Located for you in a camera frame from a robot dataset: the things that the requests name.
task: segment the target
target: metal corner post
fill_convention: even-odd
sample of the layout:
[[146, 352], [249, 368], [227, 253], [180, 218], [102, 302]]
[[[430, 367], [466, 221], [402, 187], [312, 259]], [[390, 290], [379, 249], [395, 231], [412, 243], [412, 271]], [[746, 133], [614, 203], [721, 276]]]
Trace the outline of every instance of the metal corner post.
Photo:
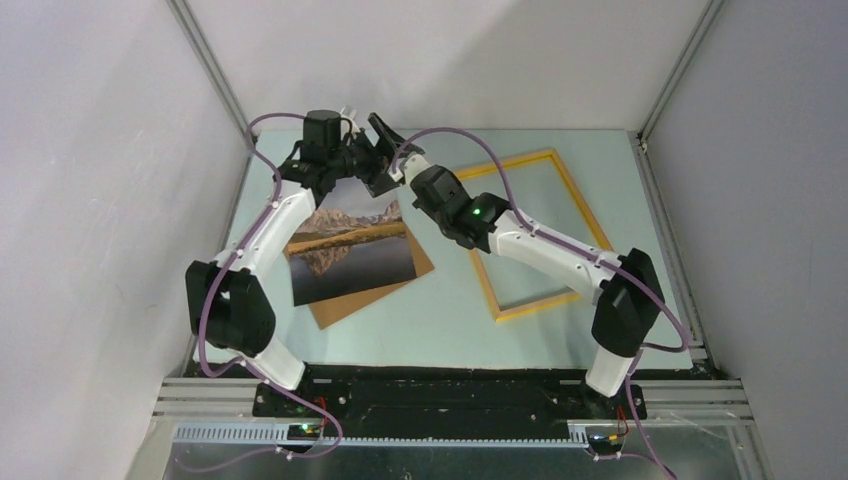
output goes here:
[[212, 48], [209, 46], [203, 30], [201, 30], [200, 25], [197, 23], [197, 19], [188, 4], [188, 0], [168, 0], [168, 6], [171, 7], [174, 18], [176, 18], [177, 23], [183, 29], [183, 33], [185, 33], [186, 39], [188, 39], [192, 50], [197, 55], [200, 65], [209, 76], [209, 81], [218, 94], [218, 98], [221, 99], [221, 103], [224, 104], [227, 115], [233, 121], [239, 133], [244, 133], [247, 129], [247, 117], [230, 83], [227, 81], [221, 65], [218, 64], [215, 54], [212, 53]]
[[715, 20], [718, 18], [718, 14], [721, 13], [722, 7], [724, 7], [725, 3], [725, 0], [710, 0], [709, 3], [707, 3], [707, 6], [704, 7], [704, 11], [701, 13], [698, 23], [695, 25], [694, 30], [692, 30], [692, 34], [689, 36], [689, 39], [686, 41], [686, 46], [683, 47], [683, 51], [680, 52], [677, 62], [674, 64], [668, 79], [665, 81], [665, 85], [663, 85], [662, 90], [660, 90], [660, 94], [654, 102], [654, 106], [651, 108], [651, 113], [648, 114], [648, 118], [645, 119], [645, 123], [639, 130], [640, 139], [646, 140], [651, 136], [651, 133], [653, 133], [660, 116], [662, 116], [663, 110], [665, 110], [666, 105], [668, 105], [669, 100], [674, 95], [674, 91], [680, 84], [680, 80], [683, 78], [686, 70], [688, 70], [689, 66], [692, 64], [692, 58], [698, 52], [698, 48], [701, 47], [701, 43], [703, 43], [704, 38], [706, 38], [710, 29], [715, 24]]

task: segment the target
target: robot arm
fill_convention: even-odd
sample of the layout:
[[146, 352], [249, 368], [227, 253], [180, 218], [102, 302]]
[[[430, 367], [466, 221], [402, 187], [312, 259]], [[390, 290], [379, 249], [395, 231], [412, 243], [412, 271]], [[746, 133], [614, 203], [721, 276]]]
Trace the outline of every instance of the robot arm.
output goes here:
[[[416, 196], [413, 206], [426, 213], [443, 235], [461, 247], [526, 263], [562, 280], [591, 301], [596, 306], [592, 336], [599, 347], [586, 374], [586, 384], [605, 397], [614, 396], [659, 309], [629, 281], [601, 268], [599, 262], [603, 260], [627, 271], [661, 297], [650, 258], [636, 249], [620, 256], [585, 245], [540, 225], [523, 212], [513, 211], [509, 202], [491, 193], [471, 198], [456, 175], [431, 165], [418, 147], [408, 147], [399, 168], [391, 170], [390, 159], [404, 139], [371, 114], [369, 123], [379, 137], [372, 145], [352, 116], [325, 110], [310, 112], [304, 120], [303, 140], [297, 142], [279, 167], [284, 196], [272, 204], [273, 210], [258, 225], [254, 239], [247, 245], [230, 245], [212, 262], [196, 261], [189, 267], [186, 287], [192, 331], [198, 333], [203, 303], [220, 272], [219, 265], [235, 250], [236, 261], [212, 302], [206, 338], [218, 348], [243, 355], [245, 361], [284, 388], [297, 388], [305, 366], [274, 335], [276, 317], [261, 280], [336, 180], [355, 176], [375, 197], [409, 185]], [[343, 119], [347, 123], [344, 136]], [[293, 159], [298, 150], [300, 158]], [[518, 214], [533, 228], [526, 228]], [[540, 230], [549, 238], [536, 235]], [[551, 238], [591, 251], [597, 259], [589, 261], [558, 246]]]
[[[477, 248], [492, 255], [509, 257], [530, 265], [566, 285], [595, 305], [592, 336], [598, 342], [595, 360], [586, 374], [594, 391], [614, 396], [621, 388], [630, 365], [659, 308], [631, 282], [601, 267], [601, 261], [640, 279], [660, 298], [662, 291], [650, 257], [637, 249], [627, 256], [600, 250], [556, 232], [520, 212], [531, 226], [519, 221], [509, 202], [491, 193], [471, 198], [450, 170], [431, 165], [420, 154], [404, 159], [392, 172], [399, 183], [415, 193], [413, 206], [439, 226], [442, 234], [464, 248]], [[547, 236], [563, 240], [579, 250], [591, 252], [594, 261], [562, 248]]]

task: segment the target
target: light blue table surface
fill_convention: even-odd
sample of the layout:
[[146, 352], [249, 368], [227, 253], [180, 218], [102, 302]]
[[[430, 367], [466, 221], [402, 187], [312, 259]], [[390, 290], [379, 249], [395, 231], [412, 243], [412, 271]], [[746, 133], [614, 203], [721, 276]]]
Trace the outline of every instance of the light blue table surface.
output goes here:
[[[399, 133], [406, 137], [414, 131]], [[678, 312], [626, 132], [479, 130], [475, 133], [501, 157], [555, 148], [613, 247], [622, 253], [631, 247], [647, 252], [654, 260], [669, 306]], [[264, 131], [258, 148], [279, 164], [300, 135], [299, 130]], [[426, 150], [430, 162], [452, 169], [487, 161], [482, 149], [460, 136], [436, 134], [416, 143]], [[560, 222], [573, 223], [573, 215], [557, 215], [563, 210], [558, 201], [562, 194], [546, 194], [550, 175], [542, 172], [538, 175], [535, 180], [532, 176], [527, 178], [526, 173], [519, 175], [525, 177], [517, 179], [514, 186], [519, 206], [554, 228], [564, 228], [558, 225]], [[251, 164], [245, 182], [230, 241], [244, 233], [272, 188], [270, 171], [259, 161]], [[277, 315], [277, 335], [294, 355], [310, 363], [368, 366], [499, 369], [591, 365], [596, 343], [591, 336], [594, 309], [589, 302], [580, 299], [495, 323], [468, 252], [442, 237], [422, 212], [412, 208], [413, 195], [408, 187], [400, 189], [398, 196], [403, 218], [435, 270], [322, 331], [307, 306], [292, 307], [289, 267], [280, 255], [263, 288]], [[588, 240], [585, 225], [575, 228], [578, 230], [564, 233]], [[648, 340], [666, 345], [680, 343], [674, 328], [662, 316]], [[212, 347], [207, 350], [212, 362], [231, 356]], [[688, 353], [648, 351], [639, 366], [678, 369], [690, 368], [692, 362]]]

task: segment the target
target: white wall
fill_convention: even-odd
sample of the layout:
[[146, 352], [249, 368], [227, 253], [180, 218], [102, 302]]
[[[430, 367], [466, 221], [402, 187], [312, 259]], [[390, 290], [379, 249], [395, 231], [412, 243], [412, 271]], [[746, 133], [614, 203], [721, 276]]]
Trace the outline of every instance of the white wall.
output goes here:
[[638, 130], [707, 0], [190, 3], [248, 117]]
[[848, 3], [728, 2], [649, 140], [781, 479], [845, 478]]
[[122, 478], [243, 149], [163, 1], [0, 6], [0, 477]]

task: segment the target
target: brown cardboard backing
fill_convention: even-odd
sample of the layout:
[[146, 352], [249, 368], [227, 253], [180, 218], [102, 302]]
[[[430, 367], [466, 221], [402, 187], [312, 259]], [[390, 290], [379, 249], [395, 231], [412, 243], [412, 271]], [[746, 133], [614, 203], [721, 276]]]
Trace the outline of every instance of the brown cardboard backing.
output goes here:
[[[406, 238], [409, 241], [409, 250], [412, 254], [412, 262], [415, 265], [415, 278], [432, 271], [433, 263], [430, 262], [430, 258], [427, 257], [424, 249], [421, 248], [421, 245], [409, 229], [406, 230]], [[323, 330], [351, 313], [376, 302], [389, 293], [414, 280], [415, 279], [407, 282], [395, 283], [393, 285], [386, 285], [385, 287], [372, 288], [371, 290], [351, 293], [350, 295], [321, 300], [320, 302], [309, 304], [309, 308], [312, 310], [312, 315], [315, 317], [315, 323], [318, 324], [318, 328]]]

